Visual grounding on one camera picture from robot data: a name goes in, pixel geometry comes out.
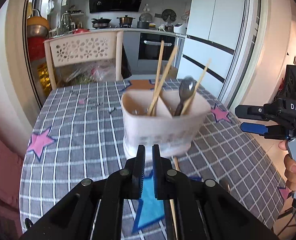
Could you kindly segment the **right hand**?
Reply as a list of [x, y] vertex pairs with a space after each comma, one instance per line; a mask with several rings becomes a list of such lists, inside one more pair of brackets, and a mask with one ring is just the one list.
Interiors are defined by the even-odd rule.
[[286, 154], [283, 163], [286, 168], [284, 172], [284, 175], [287, 178], [286, 188], [296, 192], [296, 161], [294, 161], [289, 154]]

